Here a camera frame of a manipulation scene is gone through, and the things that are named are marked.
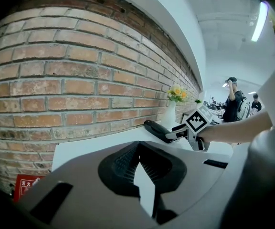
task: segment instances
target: red sign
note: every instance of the red sign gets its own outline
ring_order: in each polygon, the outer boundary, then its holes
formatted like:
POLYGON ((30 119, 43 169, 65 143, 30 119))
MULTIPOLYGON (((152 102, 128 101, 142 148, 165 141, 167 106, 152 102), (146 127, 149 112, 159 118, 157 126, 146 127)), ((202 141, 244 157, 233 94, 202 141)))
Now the red sign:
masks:
POLYGON ((29 176, 18 174, 17 182, 14 190, 14 202, 18 202, 20 197, 24 195, 33 185, 35 185, 40 179, 45 176, 29 176))

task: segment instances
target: black slot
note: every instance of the black slot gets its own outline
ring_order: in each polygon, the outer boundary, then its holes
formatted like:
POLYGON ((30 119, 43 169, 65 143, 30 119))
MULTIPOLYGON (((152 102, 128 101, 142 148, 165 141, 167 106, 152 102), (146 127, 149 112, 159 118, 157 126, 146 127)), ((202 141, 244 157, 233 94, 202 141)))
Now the black slot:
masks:
POLYGON ((226 169, 226 167, 228 165, 228 163, 219 162, 219 161, 211 160, 211 159, 207 159, 203 163, 206 165, 215 166, 215 167, 222 168, 222 169, 226 169))

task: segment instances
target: white ceiling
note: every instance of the white ceiling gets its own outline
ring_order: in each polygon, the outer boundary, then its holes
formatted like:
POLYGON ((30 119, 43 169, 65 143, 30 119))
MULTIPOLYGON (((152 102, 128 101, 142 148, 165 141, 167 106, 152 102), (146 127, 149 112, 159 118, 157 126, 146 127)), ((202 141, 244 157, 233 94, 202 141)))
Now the white ceiling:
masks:
POLYGON ((275 69, 275 34, 269 16, 259 40, 251 41, 261 0, 188 1, 206 48, 205 89, 234 76, 240 88, 256 91, 275 69))

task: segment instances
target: black t-shirt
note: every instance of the black t-shirt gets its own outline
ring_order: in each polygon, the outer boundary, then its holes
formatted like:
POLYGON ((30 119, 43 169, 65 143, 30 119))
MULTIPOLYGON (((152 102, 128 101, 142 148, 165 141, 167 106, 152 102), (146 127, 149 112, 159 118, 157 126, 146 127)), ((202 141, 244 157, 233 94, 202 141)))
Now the black t-shirt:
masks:
POLYGON ((255 103, 255 102, 253 101, 253 102, 252 102, 251 108, 256 108, 257 111, 259 112, 259 111, 262 109, 262 105, 261 105, 260 102, 255 103))
POLYGON ((225 122, 236 121, 239 104, 242 101, 243 94, 241 91, 238 90, 237 92, 234 93, 234 95, 235 95, 235 99, 233 101, 231 101, 230 98, 228 97, 227 101, 225 102, 226 108, 223 114, 223 120, 225 122))

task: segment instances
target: desk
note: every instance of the desk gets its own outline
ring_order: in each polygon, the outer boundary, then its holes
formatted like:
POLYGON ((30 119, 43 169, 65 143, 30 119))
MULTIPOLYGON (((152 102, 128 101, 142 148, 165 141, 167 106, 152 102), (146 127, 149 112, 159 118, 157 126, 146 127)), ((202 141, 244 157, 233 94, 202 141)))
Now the desk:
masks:
MULTIPOLYGON (((187 142, 185 138, 181 138, 178 142, 172 142, 170 144, 167 144, 162 140, 158 139, 156 136, 149 133, 142 126, 140 128, 135 128, 132 130, 106 135, 102 137, 60 143, 56 146, 56 150, 53 157, 52 171, 54 171, 67 161, 78 156, 89 154, 104 148, 132 141, 152 141, 175 148, 192 150, 190 144, 187 142)), ((233 149, 231 145, 227 143, 211 142, 208 152, 232 156, 233 149)))

